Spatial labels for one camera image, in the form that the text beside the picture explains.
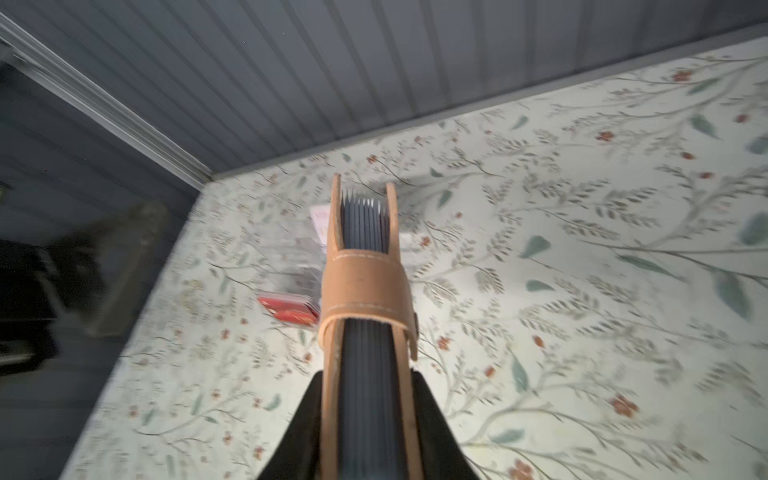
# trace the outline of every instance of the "wall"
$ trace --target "wall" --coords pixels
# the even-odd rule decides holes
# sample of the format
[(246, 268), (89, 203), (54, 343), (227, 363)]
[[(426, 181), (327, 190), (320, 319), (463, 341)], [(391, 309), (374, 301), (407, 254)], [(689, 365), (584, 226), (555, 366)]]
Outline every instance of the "wall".
[(4, 0), (213, 171), (765, 21), (760, 0)]
[[(0, 74), (0, 181), (13, 187), (0, 204), (0, 238), (45, 245), (141, 201), (163, 202), (169, 220), (137, 315), (197, 192), (24, 75)], [(0, 379), (0, 464), (14, 480), (58, 475), (127, 338), (89, 339), (69, 314), (51, 329), (58, 358)]]
[(767, 67), (760, 38), (208, 184), (64, 478), (257, 476), (323, 353), (255, 297), (321, 267), (339, 173), (396, 184), (415, 367), (479, 478), (764, 479)]

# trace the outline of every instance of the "floral tabletop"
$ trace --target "floral tabletop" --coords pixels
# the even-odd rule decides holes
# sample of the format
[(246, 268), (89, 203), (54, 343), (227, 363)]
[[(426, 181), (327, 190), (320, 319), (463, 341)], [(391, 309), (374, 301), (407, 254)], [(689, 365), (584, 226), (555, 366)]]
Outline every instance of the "floral tabletop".
[(398, 186), (483, 479), (768, 478), (768, 38), (208, 184), (62, 476), (254, 478), (322, 353), (309, 208)]

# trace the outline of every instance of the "gray trim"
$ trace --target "gray trim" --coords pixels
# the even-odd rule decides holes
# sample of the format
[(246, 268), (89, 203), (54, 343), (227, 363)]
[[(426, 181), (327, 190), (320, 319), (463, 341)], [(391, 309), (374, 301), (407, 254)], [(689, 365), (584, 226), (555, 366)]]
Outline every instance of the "gray trim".
[(353, 137), (334, 141), (320, 147), (312, 147), (304, 151), (283, 155), (282, 157), (273, 158), (272, 160), (260, 162), (258, 164), (236, 168), (234, 170), (214, 175), (214, 180), (233, 177), (235, 175), (243, 174), (253, 170), (259, 170), (265, 167), (272, 167), (273, 165), (283, 164), (287, 161), (321, 154), (323, 152), (336, 150), (341, 147), (348, 147), (349, 145), (358, 144), (363, 141), (371, 140), (372, 138), (394, 134), (398, 131), (407, 130), (409, 128), (421, 127), (422, 125), (445, 120), (446, 118), (455, 117), (456, 115), (466, 114), (484, 108), (491, 108), (510, 101), (521, 100), (522, 98), (531, 97), (533, 95), (542, 94), (548, 91), (559, 90), (560, 88), (566, 88), (588, 81), (594, 81), (603, 77), (610, 77), (612, 75), (617, 75), (626, 71), (637, 70), (638, 68), (644, 68), (651, 65), (657, 65), (664, 63), (665, 61), (690, 57), (691, 55), (714, 50), (715, 48), (735, 45), (737, 43), (753, 40), (755, 38), (764, 37), (767, 35), (768, 22), (760, 23), (723, 35), (718, 35), (716, 37), (706, 38), (704, 40), (695, 41), (689, 44), (668, 48), (667, 50), (657, 51), (649, 55), (643, 55), (642, 57), (621, 61), (606, 67), (595, 68), (594, 70), (585, 71), (553, 81), (548, 81), (529, 88), (522, 88), (521, 90), (513, 91), (511, 93), (501, 94), (496, 97), (472, 102), (466, 105), (462, 105), (461, 107), (450, 108), (448, 110), (440, 111), (434, 114), (425, 115), (424, 117), (414, 118), (413, 120), (404, 121), (397, 125), (391, 125), (389, 127), (380, 128), (378, 130), (366, 132), (364, 134), (355, 135)]
[(21, 61), (14, 66), (102, 127), (198, 190), (212, 172), (158, 129), (0, 13), (0, 38)]

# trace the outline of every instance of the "gray paneled wall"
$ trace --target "gray paneled wall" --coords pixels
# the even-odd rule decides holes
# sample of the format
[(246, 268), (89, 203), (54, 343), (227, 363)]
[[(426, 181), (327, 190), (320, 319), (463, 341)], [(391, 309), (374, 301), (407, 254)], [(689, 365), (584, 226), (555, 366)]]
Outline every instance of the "gray paneled wall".
[(4, 0), (221, 172), (768, 19), (765, 0)]
[[(0, 204), (0, 238), (45, 245), (142, 201), (168, 207), (136, 316), (197, 191), (9, 67), (0, 69), (0, 145), (0, 182), (13, 187)], [(103, 266), (107, 275), (120, 258), (117, 252)], [(58, 477), (127, 338), (90, 339), (71, 314), (51, 331), (57, 358), (0, 378), (2, 478)]]

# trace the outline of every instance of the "leaf pattern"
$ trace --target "leaf pattern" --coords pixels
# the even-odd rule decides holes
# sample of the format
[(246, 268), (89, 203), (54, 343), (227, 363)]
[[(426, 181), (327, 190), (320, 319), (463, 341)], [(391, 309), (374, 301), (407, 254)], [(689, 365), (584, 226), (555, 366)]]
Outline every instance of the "leaf pattern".
[(258, 477), (323, 352), (257, 296), (319, 289), (334, 173), (397, 185), (413, 367), (479, 478), (762, 475), (767, 49), (206, 185), (61, 478)]

